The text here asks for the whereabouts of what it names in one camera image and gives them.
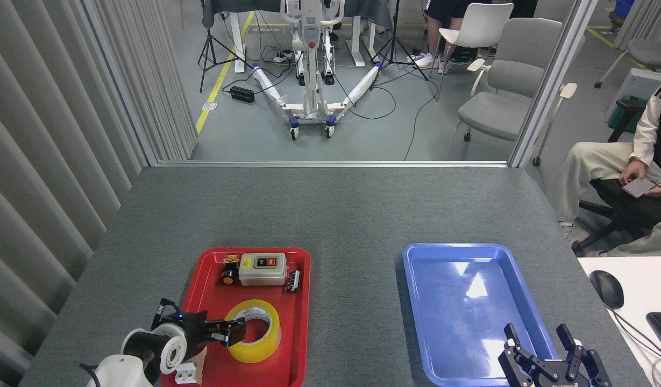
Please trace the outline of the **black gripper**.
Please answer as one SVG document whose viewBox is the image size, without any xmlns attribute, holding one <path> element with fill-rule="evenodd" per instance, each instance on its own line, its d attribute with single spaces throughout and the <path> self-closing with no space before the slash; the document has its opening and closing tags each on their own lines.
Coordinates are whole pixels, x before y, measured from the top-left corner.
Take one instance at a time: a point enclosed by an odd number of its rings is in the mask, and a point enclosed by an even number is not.
<svg viewBox="0 0 661 387">
<path fill-rule="evenodd" d="M 246 319 L 216 319 L 207 321 L 206 310 L 197 313 L 175 312 L 163 316 L 159 311 L 153 318 L 153 333 L 162 336 L 182 336 L 187 353 L 200 353 L 212 339 L 230 347 L 246 337 Z"/>
<path fill-rule="evenodd" d="M 598 351 L 588 349 L 575 340 L 566 324 L 559 324 L 556 332 L 568 352 L 564 360 L 568 365 L 562 376 L 549 362 L 530 354 L 521 346 L 511 323 L 505 325 L 507 343 L 498 361 L 509 385 L 592 386 L 611 383 Z"/>
</svg>

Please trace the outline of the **person's right hand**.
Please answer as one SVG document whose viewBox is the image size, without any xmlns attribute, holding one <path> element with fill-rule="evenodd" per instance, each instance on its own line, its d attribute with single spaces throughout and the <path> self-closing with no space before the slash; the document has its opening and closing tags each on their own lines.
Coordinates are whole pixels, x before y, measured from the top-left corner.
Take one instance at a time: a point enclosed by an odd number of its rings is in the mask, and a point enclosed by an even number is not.
<svg viewBox="0 0 661 387">
<path fill-rule="evenodd" d="M 628 165 L 620 174 L 620 185 L 625 186 L 634 179 L 642 181 L 645 179 L 646 170 L 648 165 L 640 161 L 637 157 L 631 157 Z"/>
</svg>

